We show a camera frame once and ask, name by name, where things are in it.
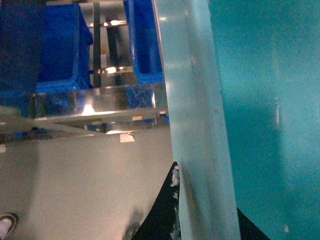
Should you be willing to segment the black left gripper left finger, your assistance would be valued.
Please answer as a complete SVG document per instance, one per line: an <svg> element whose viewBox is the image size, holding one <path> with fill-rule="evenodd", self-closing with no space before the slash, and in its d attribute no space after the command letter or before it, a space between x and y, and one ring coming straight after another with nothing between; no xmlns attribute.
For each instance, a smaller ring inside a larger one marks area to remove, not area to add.
<svg viewBox="0 0 320 240"><path fill-rule="evenodd" d="M147 217L131 237L133 240L179 240L180 173L173 162Z"/></svg>

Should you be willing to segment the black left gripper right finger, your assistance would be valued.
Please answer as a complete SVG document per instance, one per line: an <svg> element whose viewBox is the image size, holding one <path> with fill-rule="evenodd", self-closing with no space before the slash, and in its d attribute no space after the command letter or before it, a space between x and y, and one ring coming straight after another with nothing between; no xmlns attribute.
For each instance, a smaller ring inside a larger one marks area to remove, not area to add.
<svg viewBox="0 0 320 240"><path fill-rule="evenodd" d="M237 215L242 240L270 240L239 208L237 208Z"/></svg>

